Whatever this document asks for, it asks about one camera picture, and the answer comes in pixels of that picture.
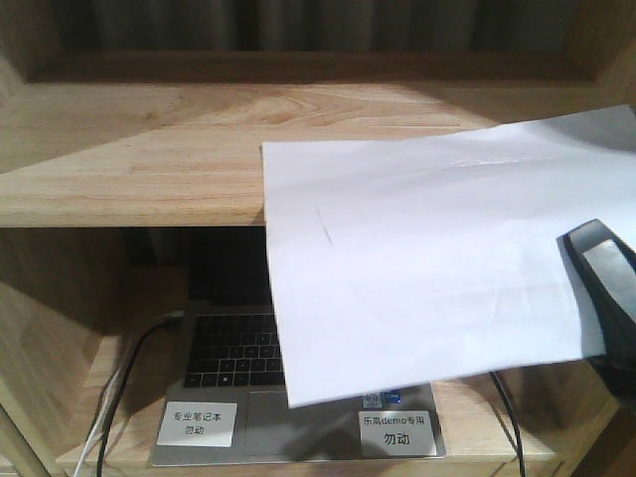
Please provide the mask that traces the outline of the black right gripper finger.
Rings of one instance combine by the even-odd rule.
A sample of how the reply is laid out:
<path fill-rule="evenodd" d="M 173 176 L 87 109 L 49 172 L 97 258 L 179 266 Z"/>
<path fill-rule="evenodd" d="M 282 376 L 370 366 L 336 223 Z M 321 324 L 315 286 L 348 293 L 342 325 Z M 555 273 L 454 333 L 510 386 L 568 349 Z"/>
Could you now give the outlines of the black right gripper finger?
<path fill-rule="evenodd" d="M 635 251 L 598 219 L 556 239 L 587 361 L 619 402 L 635 400 Z"/>

